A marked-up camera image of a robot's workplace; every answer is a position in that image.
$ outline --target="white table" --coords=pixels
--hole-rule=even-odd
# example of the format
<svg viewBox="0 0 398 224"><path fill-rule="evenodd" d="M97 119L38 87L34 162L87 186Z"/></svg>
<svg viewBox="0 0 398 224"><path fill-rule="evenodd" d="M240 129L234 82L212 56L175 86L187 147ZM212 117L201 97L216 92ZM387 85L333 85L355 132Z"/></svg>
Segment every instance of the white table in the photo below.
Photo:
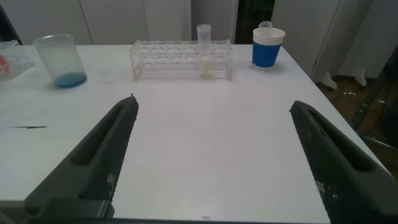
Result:
<svg viewBox="0 0 398 224"><path fill-rule="evenodd" d="M131 93L139 112L114 217L328 223L289 113L295 100L381 165L284 49L260 72L249 69L251 45L234 45L231 82L134 82L130 48L78 47L88 81L57 90L35 49L24 47L37 68L0 84L0 200L24 200Z"/></svg>

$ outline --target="test tube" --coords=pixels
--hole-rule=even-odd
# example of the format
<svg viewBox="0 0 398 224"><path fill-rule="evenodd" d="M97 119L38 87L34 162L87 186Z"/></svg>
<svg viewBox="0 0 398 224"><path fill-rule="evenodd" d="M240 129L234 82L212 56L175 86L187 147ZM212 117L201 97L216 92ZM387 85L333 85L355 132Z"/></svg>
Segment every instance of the test tube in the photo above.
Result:
<svg viewBox="0 0 398 224"><path fill-rule="evenodd" d="M198 31L198 51L200 55L208 55L210 51L211 26L208 24L200 24L197 26Z"/></svg>

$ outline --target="white cup rim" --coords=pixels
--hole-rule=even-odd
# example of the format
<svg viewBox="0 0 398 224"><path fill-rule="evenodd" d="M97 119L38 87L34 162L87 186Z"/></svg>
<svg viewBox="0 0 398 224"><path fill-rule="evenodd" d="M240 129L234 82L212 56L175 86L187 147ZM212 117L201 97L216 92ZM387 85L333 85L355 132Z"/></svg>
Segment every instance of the white cup rim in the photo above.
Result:
<svg viewBox="0 0 398 224"><path fill-rule="evenodd" d="M260 31L261 30L265 30L265 29L269 29L269 27L259 27L259 28L255 28L254 30L253 30L253 34L254 35L256 35L256 36L259 36L259 37L263 37L263 38L281 38L281 37L284 37L285 36L285 31L283 31L283 30L281 30L281 29L276 29L276 28L271 28L272 30L275 30L276 31L276 35L264 35L264 34L262 34Z"/></svg>

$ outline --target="floor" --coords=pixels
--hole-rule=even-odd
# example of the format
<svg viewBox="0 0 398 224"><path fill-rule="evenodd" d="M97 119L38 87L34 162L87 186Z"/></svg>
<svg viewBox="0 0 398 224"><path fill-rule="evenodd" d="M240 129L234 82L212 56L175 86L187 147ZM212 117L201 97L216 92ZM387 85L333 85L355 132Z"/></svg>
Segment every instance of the floor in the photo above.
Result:
<svg viewBox="0 0 398 224"><path fill-rule="evenodd" d="M365 89L360 89L359 83L354 80L353 77L333 77L334 81L338 85L337 90L330 90L322 84L317 84L319 89L323 94L331 101L331 103L336 107L336 109L341 113L341 115L349 121L360 102L360 97L354 95L344 95L343 93L352 92L359 95L366 95L369 93L371 88L374 86L374 80L367 80L367 85ZM378 93L376 99L385 101L386 93L389 89L389 82L383 83L383 86ZM398 94L397 82L391 83L390 91L388 93L387 102L391 102L392 99ZM386 138L383 130L381 129L379 123L376 123L379 115L383 111L383 105L381 103L373 103L371 105L370 112L366 115L362 125L359 127L359 132L367 133L368 136L374 136L386 143L391 144ZM390 173L398 179L398 151L395 151L386 146L376 144L374 142L364 140L372 152L379 158L379 160L384 164L384 166L390 171Z"/></svg>

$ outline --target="blue cup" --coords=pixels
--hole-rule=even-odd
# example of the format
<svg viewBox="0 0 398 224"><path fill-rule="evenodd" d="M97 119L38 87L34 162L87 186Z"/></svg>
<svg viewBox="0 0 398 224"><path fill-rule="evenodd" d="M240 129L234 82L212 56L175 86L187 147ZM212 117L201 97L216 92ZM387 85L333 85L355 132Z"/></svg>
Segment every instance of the blue cup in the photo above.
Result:
<svg viewBox="0 0 398 224"><path fill-rule="evenodd" d="M270 27L259 27L253 30L253 56L252 63L259 68L268 68L275 64L276 57L282 44L285 32L272 28L271 22L266 22Z"/></svg>

